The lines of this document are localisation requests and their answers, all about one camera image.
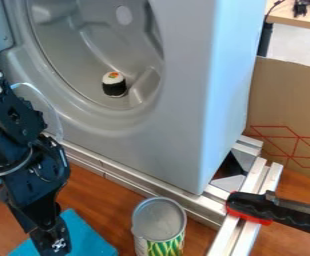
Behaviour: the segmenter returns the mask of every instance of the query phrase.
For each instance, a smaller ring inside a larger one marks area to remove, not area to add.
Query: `tin can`
[[[183,255],[186,224],[186,213],[174,200],[154,197],[143,201],[132,216],[136,255]]]

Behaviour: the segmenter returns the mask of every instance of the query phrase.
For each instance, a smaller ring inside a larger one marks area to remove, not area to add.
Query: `washing machine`
[[[66,141],[201,194],[245,128],[265,2],[3,0],[0,69],[47,97]]]

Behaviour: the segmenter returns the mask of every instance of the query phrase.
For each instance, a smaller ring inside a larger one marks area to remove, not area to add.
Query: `table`
[[[285,170],[278,195],[310,203],[310,180]],[[120,255],[134,255],[131,214],[144,198],[78,166],[59,196],[61,206],[74,208]],[[188,220],[185,256],[205,255],[216,232]],[[0,203],[0,255],[6,255],[27,236],[7,207]],[[310,255],[310,234],[280,224],[262,227],[253,256]]]
[[[276,1],[277,0],[267,0],[266,14]],[[300,15],[294,18],[292,11],[294,2],[295,0],[285,0],[270,12],[267,21],[263,24],[257,55],[262,57],[267,56],[270,38],[273,32],[273,24],[275,23],[310,29],[310,6],[307,7],[308,13],[306,16]]]
[[[277,0],[268,0],[267,9],[268,10],[273,6]],[[308,13],[304,16],[299,16],[294,18],[293,16],[293,6],[295,0],[286,0],[280,5],[276,6],[275,9],[270,13],[267,22],[268,23],[279,23],[295,27],[309,28],[310,29],[310,6],[308,6]]]

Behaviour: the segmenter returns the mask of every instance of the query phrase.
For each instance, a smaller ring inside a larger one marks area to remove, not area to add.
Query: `aluminum frame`
[[[227,215],[224,205],[229,192],[226,189],[213,185],[211,181],[202,195],[194,195],[69,142],[63,145],[72,163],[145,197],[172,198],[185,208],[188,216],[219,230],[208,256],[240,256],[250,253],[261,225]],[[266,190],[274,191],[278,185],[283,166],[276,163],[266,166],[267,161],[259,157],[262,145],[260,141],[241,136],[232,149],[241,165],[242,159],[245,159],[243,169],[244,166],[249,168],[246,170],[248,175],[240,185],[242,192],[264,193]]]

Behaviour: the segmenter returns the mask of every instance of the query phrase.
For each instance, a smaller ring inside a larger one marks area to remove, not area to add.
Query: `blue platform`
[[[72,241],[70,256],[115,256],[117,250],[97,234],[74,210],[61,214],[65,220]],[[9,256],[39,256],[33,242],[28,239],[12,251]]]

